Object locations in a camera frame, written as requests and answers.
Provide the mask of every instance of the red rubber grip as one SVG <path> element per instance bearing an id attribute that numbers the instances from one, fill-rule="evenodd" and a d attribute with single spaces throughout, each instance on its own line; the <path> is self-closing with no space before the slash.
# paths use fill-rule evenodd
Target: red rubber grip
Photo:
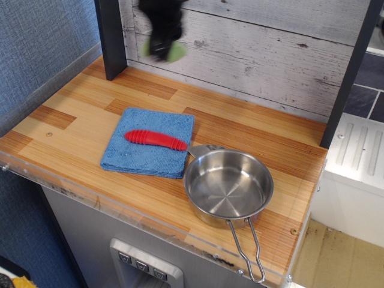
<path id="1" fill-rule="evenodd" d="M 132 130 L 126 132 L 124 137 L 136 144 L 157 145 L 179 151 L 185 151 L 188 148 L 188 145 L 180 139 L 149 130 Z"/>

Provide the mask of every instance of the blue microfiber towel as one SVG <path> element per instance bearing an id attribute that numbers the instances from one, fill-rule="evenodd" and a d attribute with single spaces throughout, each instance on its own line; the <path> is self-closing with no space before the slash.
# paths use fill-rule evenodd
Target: blue microfiber towel
<path id="1" fill-rule="evenodd" d="M 193 115 L 127 108 L 110 139 L 100 166 L 109 171 L 180 179 L 187 151 L 131 143 L 124 138 L 124 134 L 135 129 L 152 130 L 181 139 L 189 145 L 193 124 Z"/>

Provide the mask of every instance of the dark tile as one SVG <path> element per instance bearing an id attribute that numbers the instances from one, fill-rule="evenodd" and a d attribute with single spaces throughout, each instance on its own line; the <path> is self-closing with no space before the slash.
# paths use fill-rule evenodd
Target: dark tile
<path id="1" fill-rule="evenodd" d="M 344 107 L 344 112 L 367 118 L 376 96 L 376 90 L 353 85 Z"/>
<path id="2" fill-rule="evenodd" d="M 370 119 L 384 123 L 384 92 L 377 98 Z"/>
<path id="3" fill-rule="evenodd" d="M 384 90 L 384 57 L 366 53 L 355 84 Z"/>

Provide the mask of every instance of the black frame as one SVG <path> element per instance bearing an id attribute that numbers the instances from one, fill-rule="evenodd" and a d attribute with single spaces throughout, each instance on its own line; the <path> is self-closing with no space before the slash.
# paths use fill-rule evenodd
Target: black frame
<path id="1" fill-rule="evenodd" d="M 371 0 L 368 6 L 368 10 L 362 23 L 358 39 L 356 40 L 355 48 L 353 49 L 347 67 L 347 71 L 344 75 L 344 79 L 341 83 L 340 90 L 337 94 L 334 107 L 332 109 L 331 115 L 329 116 L 328 123 L 323 134 L 323 138 L 320 143 L 321 147 L 328 149 L 331 145 L 332 139 L 337 129 L 337 125 L 343 114 L 348 96 L 365 55 L 365 51 L 367 50 L 368 44 L 370 43 L 372 32 L 376 26 L 376 22 L 379 18 L 379 13 L 383 7 L 383 4 L 383 0 Z"/>
<path id="2" fill-rule="evenodd" d="M 355 81 L 384 0 L 371 0 L 355 48 L 324 131 L 321 147 L 329 148 Z M 106 77 L 113 80 L 127 67 L 118 0 L 95 0 Z"/>
<path id="3" fill-rule="evenodd" d="M 98 30 L 107 80 L 127 67 L 118 0 L 95 0 Z"/>

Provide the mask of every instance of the play kitchen counter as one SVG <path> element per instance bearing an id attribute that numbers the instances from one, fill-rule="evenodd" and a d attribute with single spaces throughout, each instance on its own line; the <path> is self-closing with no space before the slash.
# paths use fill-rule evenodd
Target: play kitchen counter
<path id="1" fill-rule="evenodd" d="M 138 227 L 239 277 L 236 271 L 247 271 L 247 266 L 231 231 L 196 217 L 181 179 L 109 172 L 100 167 L 110 137 L 128 107 L 194 115 L 191 145 L 237 149 L 267 166 L 274 193 L 254 227 L 266 269 L 263 285 L 283 286 L 289 280 L 300 231 L 324 164 L 326 150 L 319 143 L 325 124 L 132 68 L 107 81 L 100 58 L 0 139 L 3 170 Z M 188 163 L 193 160 L 191 156 L 187 159 Z M 236 232 L 256 278 L 260 277 L 250 227 Z"/>

